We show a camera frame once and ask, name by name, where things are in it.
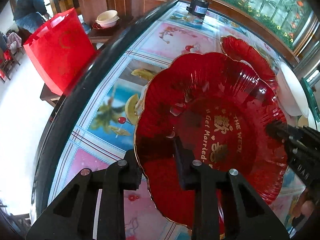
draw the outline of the red plate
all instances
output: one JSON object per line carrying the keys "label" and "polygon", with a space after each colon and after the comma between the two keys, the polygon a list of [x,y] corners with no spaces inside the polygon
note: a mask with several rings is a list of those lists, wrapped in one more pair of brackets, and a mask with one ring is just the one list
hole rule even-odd
{"label": "red plate", "polygon": [[104,28],[104,27],[101,27],[100,24],[98,24],[97,22],[95,22],[93,25],[92,25],[92,28],[96,29],[96,30],[105,30],[105,29],[109,29],[109,28],[113,28],[115,26],[117,26],[119,24],[119,20],[117,21],[116,25],[112,26],[112,27],[107,27],[107,28]]}
{"label": "red plate", "polygon": [[266,203],[274,201],[287,164],[283,145],[265,133],[273,120],[285,121],[276,96],[247,64],[215,52],[175,59],[149,83],[135,128],[136,156],[158,210],[192,228],[195,195],[179,186],[174,135],[196,159],[239,170]]}
{"label": "red plate", "polygon": [[234,60],[248,62],[256,71],[258,76],[276,92],[278,83],[276,75],[272,71],[269,62],[260,53],[244,40],[233,36],[221,37],[220,45],[222,51]]}

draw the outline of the jeans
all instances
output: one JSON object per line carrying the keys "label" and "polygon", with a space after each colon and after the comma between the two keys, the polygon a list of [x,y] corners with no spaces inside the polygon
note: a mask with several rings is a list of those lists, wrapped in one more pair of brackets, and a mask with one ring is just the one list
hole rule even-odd
{"label": "jeans", "polygon": [[22,29],[26,29],[30,33],[34,33],[44,22],[45,20],[42,18],[41,14],[29,13],[26,16],[15,20],[16,25]]}
{"label": "jeans", "polygon": [[2,37],[2,35],[0,35],[0,48],[3,52],[5,52],[8,49],[7,43],[5,42],[5,39],[4,37]]}

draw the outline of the table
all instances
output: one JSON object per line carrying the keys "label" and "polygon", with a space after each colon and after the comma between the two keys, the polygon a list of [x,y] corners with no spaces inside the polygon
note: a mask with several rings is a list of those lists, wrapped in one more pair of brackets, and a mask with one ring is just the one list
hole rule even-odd
{"label": "table", "polygon": [[40,99],[42,101],[48,102],[51,106],[55,107],[58,100],[60,99],[60,96],[53,93],[46,84],[43,85],[41,94],[40,94]]}
{"label": "table", "polygon": [[122,17],[119,20],[119,23],[117,23],[117,25],[108,29],[97,30],[92,28],[92,30],[88,34],[88,37],[94,46],[96,46],[97,43],[105,43],[116,32],[118,32],[119,30],[125,29],[128,26],[128,24],[132,21],[132,19],[133,19],[132,16]]}
{"label": "table", "polygon": [[[65,99],[53,120],[38,162],[36,187],[33,189],[36,199],[32,203],[36,205],[37,216],[81,169],[104,169],[133,148],[135,125],[128,122],[121,125],[126,130],[125,135],[114,132],[120,125],[118,118],[127,116],[124,106],[128,100],[135,95],[143,98],[148,85],[148,77],[143,78],[141,72],[133,75],[133,71],[145,69],[147,74],[158,73],[184,53],[222,52],[220,38],[228,35],[254,46],[275,72],[279,62],[286,63],[281,55],[245,26],[239,26],[214,11],[208,11],[204,23],[199,25],[197,19],[190,21],[186,17],[186,6],[179,0],[170,1],[132,22],[125,31],[118,32],[106,44],[81,84]],[[96,42],[107,37],[92,32],[92,39]],[[292,218],[290,207],[303,189],[304,185],[288,169],[281,193],[271,205],[288,230]],[[144,177],[139,190],[125,192],[124,208],[127,237],[189,239],[186,227],[169,221],[155,208]]]}

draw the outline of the metal screw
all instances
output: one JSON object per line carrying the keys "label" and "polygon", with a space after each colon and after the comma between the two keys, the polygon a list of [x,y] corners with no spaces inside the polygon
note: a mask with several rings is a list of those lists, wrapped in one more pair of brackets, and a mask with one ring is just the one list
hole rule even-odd
{"label": "metal screw", "polygon": [[237,176],[239,174],[239,172],[236,169],[230,169],[229,173],[233,176]]}
{"label": "metal screw", "polygon": [[119,160],[118,161],[118,165],[119,166],[126,166],[127,165],[127,161],[126,160]]}
{"label": "metal screw", "polygon": [[82,170],[80,171],[80,174],[81,174],[82,176],[87,176],[89,173],[90,173],[90,170],[89,170],[88,168],[82,169]]}
{"label": "metal screw", "polygon": [[193,164],[194,166],[200,166],[202,163],[201,163],[200,160],[193,160],[193,161],[192,161],[192,164]]}

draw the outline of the white floor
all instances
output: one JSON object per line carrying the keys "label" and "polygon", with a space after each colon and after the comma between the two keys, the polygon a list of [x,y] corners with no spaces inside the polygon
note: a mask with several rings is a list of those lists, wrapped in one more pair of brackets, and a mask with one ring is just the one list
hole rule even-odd
{"label": "white floor", "polygon": [[30,211],[35,152],[53,110],[27,54],[17,58],[11,81],[0,82],[0,198],[14,215]]}

